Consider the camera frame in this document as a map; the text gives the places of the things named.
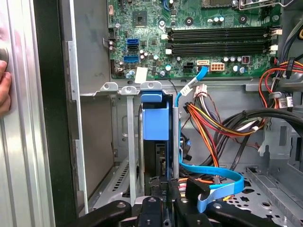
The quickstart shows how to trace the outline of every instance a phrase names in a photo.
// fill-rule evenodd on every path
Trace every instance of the black connector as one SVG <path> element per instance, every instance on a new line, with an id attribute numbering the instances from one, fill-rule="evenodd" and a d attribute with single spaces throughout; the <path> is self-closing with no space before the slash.
<path id="1" fill-rule="evenodd" d="M 189 113 L 187 107 L 188 107 L 188 105 L 189 105 L 190 103 L 189 103 L 189 102 L 186 102 L 186 103 L 184 103 L 184 106 L 183 106 L 183 108 L 184 108 L 184 110 L 185 110 L 185 112 L 186 112 L 187 114 Z"/>

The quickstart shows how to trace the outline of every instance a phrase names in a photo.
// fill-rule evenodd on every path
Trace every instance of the cable tie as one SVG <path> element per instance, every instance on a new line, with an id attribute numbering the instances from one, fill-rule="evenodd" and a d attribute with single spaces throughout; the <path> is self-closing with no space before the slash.
<path id="1" fill-rule="evenodd" d="M 258 131 L 259 130 L 259 127 L 258 126 L 254 126 L 252 127 L 253 131 Z"/>
<path id="2" fill-rule="evenodd" d="M 286 70 L 286 79 L 289 79 L 293 72 L 295 58 L 290 58 Z"/>
<path id="3" fill-rule="evenodd" d="M 269 99 L 281 98 L 281 97 L 282 97 L 282 93 L 279 92 L 279 91 L 270 93 L 270 94 L 268 95 L 268 98 L 269 98 Z"/>

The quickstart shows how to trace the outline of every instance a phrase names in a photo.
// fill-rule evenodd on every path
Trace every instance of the chip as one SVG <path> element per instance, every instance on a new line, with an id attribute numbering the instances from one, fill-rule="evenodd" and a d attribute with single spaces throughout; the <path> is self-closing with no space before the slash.
<path id="1" fill-rule="evenodd" d="M 147 11 L 133 12 L 133 26 L 146 27 L 147 26 Z"/>
<path id="2" fill-rule="evenodd" d="M 202 0 L 202 8 L 230 7 L 231 0 Z"/>

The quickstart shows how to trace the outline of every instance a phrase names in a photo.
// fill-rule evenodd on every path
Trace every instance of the blue cable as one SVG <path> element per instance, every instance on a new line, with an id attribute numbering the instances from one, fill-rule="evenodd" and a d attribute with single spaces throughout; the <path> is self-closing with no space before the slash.
<path id="1" fill-rule="evenodd" d="M 196 82 L 200 81 L 206 74 L 208 68 L 202 67 L 199 74 L 192 79 L 188 84 L 193 86 Z M 176 96 L 175 107 L 179 107 L 179 99 L 182 96 L 181 93 L 178 93 Z M 179 121 L 179 146 L 181 138 L 181 121 Z M 218 175 L 226 177 L 233 180 L 233 183 L 223 183 L 223 184 L 212 184 L 210 185 L 211 193 L 205 200 L 200 200 L 198 198 L 197 208 L 200 213 L 204 212 L 206 206 L 211 203 L 213 200 L 223 198 L 228 195 L 238 194 L 244 189 L 244 178 L 241 174 L 234 172 L 229 169 L 211 167 L 211 166 L 192 166 L 182 162 L 181 154 L 179 154 L 179 163 L 188 171 L 197 173 L 197 174 L 209 174 L 209 175 Z"/>

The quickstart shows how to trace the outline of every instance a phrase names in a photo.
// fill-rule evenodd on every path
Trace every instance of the screw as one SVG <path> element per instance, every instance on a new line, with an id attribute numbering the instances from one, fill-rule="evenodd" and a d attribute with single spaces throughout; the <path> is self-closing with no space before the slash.
<path id="1" fill-rule="evenodd" d="M 239 2 L 237 0 L 233 0 L 232 7 L 238 7 L 238 6 L 239 6 Z"/>
<path id="2" fill-rule="evenodd" d="M 187 202 L 188 202 L 188 199 L 182 198 L 182 199 L 181 199 L 181 202 L 182 202 L 182 203 L 187 203 Z"/>
<path id="3" fill-rule="evenodd" d="M 222 208 L 221 204 L 219 204 L 219 203 L 215 203 L 213 206 L 214 206 L 216 209 L 221 209 L 221 208 Z"/>
<path id="4" fill-rule="evenodd" d="M 160 72 L 160 76 L 161 76 L 161 77 L 164 77 L 164 76 L 165 76 L 165 71 L 162 70 L 162 71 Z"/>
<path id="5" fill-rule="evenodd" d="M 149 200 L 148 200 L 148 202 L 155 202 L 156 200 L 154 199 L 154 198 L 150 198 Z"/>
<path id="6" fill-rule="evenodd" d="M 126 207 L 125 203 L 123 202 L 120 202 L 118 205 L 117 205 L 118 208 L 124 208 Z"/>
<path id="7" fill-rule="evenodd" d="M 164 20 L 161 20 L 161 21 L 159 22 L 159 25 L 160 25 L 161 27 L 163 27 L 163 26 L 165 25 L 165 21 L 164 21 Z"/>
<path id="8" fill-rule="evenodd" d="M 274 15 L 273 16 L 273 21 L 278 21 L 280 19 L 279 15 Z"/>

